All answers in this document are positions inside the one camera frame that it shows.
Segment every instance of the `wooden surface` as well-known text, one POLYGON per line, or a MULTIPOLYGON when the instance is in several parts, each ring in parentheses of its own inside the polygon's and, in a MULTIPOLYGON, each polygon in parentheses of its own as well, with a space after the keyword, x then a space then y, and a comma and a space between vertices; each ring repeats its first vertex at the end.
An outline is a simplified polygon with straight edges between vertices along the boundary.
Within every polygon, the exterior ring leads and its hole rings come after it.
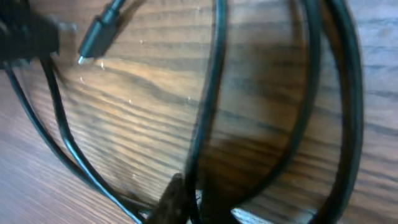
MULTIPOLYGON (((106 58, 79 67, 75 52, 108 1, 32 0, 32 6, 64 22, 57 64, 78 144, 110 183, 156 203, 187 156, 210 51, 212 2, 133 4, 131 20, 106 58)), ((361 169, 341 221, 398 223, 398 1, 348 2, 363 54, 366 129, 361 169)), ((215 177, 225 195, 236 197, 284 150, 305 88, 307 53, 299 1, 230 0, 228 5, 228 56, 201 170, 215 177)), ((325 25, 331 29, 327 16, 325 25)), ((34 63, 17 72, 59 139, 40 67, 34 63)), ((317 103, 299 154, 276 184, 243 209, 274 223, 310 219, 329 194, 338 164, 339 97, 325 39, 317 103)), ((0 223, 131 222, 53 156, 3 73, 0 102, 0 223)))

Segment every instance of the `thick black cable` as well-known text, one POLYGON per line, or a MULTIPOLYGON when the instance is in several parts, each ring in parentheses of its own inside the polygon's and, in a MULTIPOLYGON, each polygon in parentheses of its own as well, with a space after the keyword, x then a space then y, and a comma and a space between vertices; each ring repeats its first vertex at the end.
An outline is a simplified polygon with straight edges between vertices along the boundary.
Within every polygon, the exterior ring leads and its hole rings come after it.
POLYGON ((185 167, 185 188, 191 202, 190 218, 193 224, 201 223, 195 190, 198 160, 213 124, 226 54, 228 26, 226 0, 215 0, 214 7, 213 45, 202 94, 203 100, 198 111, 196 128, 193 132, 190 153, 185 167))
POLYGON ((43 66, 47 82, 49 84, 51 97, 53 99, 53 106, 55 117, 57 119, 58 127, 70 154, 75 158, 85 175, 92 181, 92 183, 105 196, 112 200, 124 213, 132 218, 136 223, 142 223, 145 219, 135 208, 129 207, 129 204, 124 201, 121 196, 100 176, 100 174, 90 164, 84 153, 80 150, 73 135, 70 132, 65 110, 63 109, 61 95, 58 89, 57 80, 55 78, 52 62, 50 58, 42 58, 40 62, 43 66))
MULTIPOLYGON (((72 173, 75 174, 81 181, 83 181, 85 184, 87 184, 90 188, 93 190, 97 190, 99 193, 102 194, 98 190, 98 188, 93 184, 93 182, 87 178, 85 173, 82 171, 82 169, 76 165, 58 146, 58 144, 54 141, 53 137, 48 133, 46 128, 42 125, 40 122, 39 118, 36 116, 34 113, 34 110, 32 109, 31 105, 29 104, 28 99, 26 98, 23 89, 21 88, 21 85, 18 82, 18 79, 15 76, 14 71, 12 68, 8 65, 5 64, 4 68, 6 70, 7 76, 10 80, 10 84, 12 88, 14 89, 26 115, 28 116, 30 122, 33 124, 34 128, 40 135, 40 137, 44 140, 46 145, 51 149, 51 151, 56 155, 56 157, 62 162, 62 164, 67 167, 67 169, 72 173)), ((142 203, 142 202, 137 202, 131 198, 129 198, 126 195, 123 195, 119 193, 119 195, 122 197, 122 199, 125 201, 126 204, 128 204, 129 208, 136 208, 139 209, 141 212, 148 212, 152 210, 152 207, 148 204, 142 203)))
POLYGON ((321 32, 322 17, 320 14, 320 6, 318 1, 302 0, 303 9, 308 21, 308 56, 309 66, 306 82, 306 90, 304 100, 298 111, 296 122, 294 124, 292 134, 286 145, 286 150, 279 158, 277 163, 272 167, 268 174, 250 191, 238 198, 233 206, 240 205, 260 194, 264 189, 269 187, 283 173, 287 166, 296 155, 300 142, 304 136, 304 132, 310 121, 312 109, 317 96, 319 77, 320 77, 320 59, 321 59, 321 32))
POLYGON ((343 102, 343 139, 336 180, 318 213, 310 223, 336 223, 342 216, 354 189, 363 144, 363 74, 358 38, 344 0, 326 1, 343 47, 340 72, 343 102))

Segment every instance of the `cable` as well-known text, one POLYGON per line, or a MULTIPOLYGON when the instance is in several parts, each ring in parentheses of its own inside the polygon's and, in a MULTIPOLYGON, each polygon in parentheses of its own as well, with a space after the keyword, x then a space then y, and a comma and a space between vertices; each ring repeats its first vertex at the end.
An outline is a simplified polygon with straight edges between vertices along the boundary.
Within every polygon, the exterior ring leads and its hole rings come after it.
POLYGON ((321 59, 321 31, 322 18, 320 15, 320 6, 318 1, 302 0, 303 8, 307 15, 308 21, 308 78, 306 83, 306 90, 304 93, 304 100, 298 111, 296 122, 289 141, 286 145, 286 150, 277 163, 272 167, 269 173, 248 193, 238 198, 233 206, 241 205, 244 202, 254 198, 261 193, 265 188, 270 186, 283 173, 287 166, 292 161, 299 149, 300 142, 304 136, 308 122, 311 117, 315 97, 317 95, 319 77, 320 77, 320 59, 321 59))
POLYGON ((75 158, 84 174, 92 181, 92 183, 113 201, 124 213, 132 218, 136 223, 142 223, 145 219, 139 213, 136 208, 131 208, 124 201, 120 195, 100 176, 100 174, 90 164, 84 153, 80 150, 74 137, 72 136, 65 110, 63 109, 61 95, 58 89, 57 81, 53 72, 52 63, 50 58, 41 58, 40 62, 43 66, 47 82, 49 84, 51 97, 53 99, 53 106, 55 111, 55 117, 57 119, 58 127, 62 137, 62 141, 65 143, 70 154, 75 158))
POLYGON ((326 3, 343 46, 345 73, 340 72, 343 140, 331 194, 310 223, 336 223, 340 219, 354 189, 363 144, 363 74, 358 39, 346 3, 343 0, 326 3))
MULTIPOLYGON (((58 146, 58 144, 54 141, 53 137, 48 133, 46 128, 42 125, 36 114, 34 113, 31 105, 29 104, 28 99, 26 98, 21 85, 18 82, 18 79, 15 76, 14 71, 12 68, 5 63, 4 67, 6 69, 7 76, 10 80, 11 86, 14 89, 26 115, 28 116, 30 122, 33 124, 34 128, 42 137, 46 145, 51 149, 51 151, 56 155, 56 157, 62 162, 62 164, 68 168, 68 170, 72 173, 75 174, 81 181, 83 181, 85 184, 87 184, 90 188, 93 190, 97 190, 98 188, 92 183, 92 181, 87 178, 87 176, 84 174, 82 169, 78 167, 58 146)), ((152 210, 152 207, 148 204, 142 203, 142 202, 137 202, 126 195, 121 195, 122 199, 125 201, 125 203, 129 204, 129 207, 136 207, 137 209, 143 211, 143 212, 148 212, 152 210)))
POLYGON ((223 72, 227 38, 226 0, 215 0, 215 24, 213 28, 213 45, 207 70, 207 79, 203 90, 203 101, 197 115, 196 129, 192 135, 190 153, 185 166, 185 188, 191 202, 190 218, 193 224, 201 223, 196 199, 196 181, 200 151, 210 132, 217 107, 218 90, 223 72))

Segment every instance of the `wooden table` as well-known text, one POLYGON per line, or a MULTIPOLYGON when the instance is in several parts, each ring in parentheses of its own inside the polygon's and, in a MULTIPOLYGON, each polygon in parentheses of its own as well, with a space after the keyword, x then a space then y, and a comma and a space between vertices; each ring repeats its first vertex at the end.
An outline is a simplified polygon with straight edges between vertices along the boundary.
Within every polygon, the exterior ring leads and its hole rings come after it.
MULTIPOLYGON (((212 1, 129 2, 131 20, 106 58, 79 67, 80 41, 108 1, 33 0, 32 7, 64 29, 56 61, 78 144, 115 187, 156 203, 184 167, 211 47, 212 1)), ((366 128, 361 169, 341 221, 398 223, 398 1, 348 2, 363 54, 366 128)), ((228 5, 228 56, 201 170, 225 195, 236 197, 283 152, 308 61, 299 1, 231 0, 228 5)), ((330 30, 327 16, 325 24, 330 30)), ((334 181, 340 88, 327 39, 323 45, 316 107, 299 154, 272 187, 242 206, 270 222, 305 223, 334 181)), ((59 139, 40 67, 33 63, 17 72, 37 114, 59 139)), ((50 152, 3 73, 0 102, 0 223, 131 222, 50 152)))

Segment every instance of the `black connector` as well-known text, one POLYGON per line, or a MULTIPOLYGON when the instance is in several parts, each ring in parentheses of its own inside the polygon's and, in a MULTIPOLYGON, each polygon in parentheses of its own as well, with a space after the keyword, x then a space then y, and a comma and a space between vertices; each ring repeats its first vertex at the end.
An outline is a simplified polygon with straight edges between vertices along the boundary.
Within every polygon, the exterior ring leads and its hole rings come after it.
POLYGON ((98 58, 105 54, 118 33, 119 10, 124 0, 108 4, 101 16, 96 16, 79 49, 79 64, 87 58, 98 58))

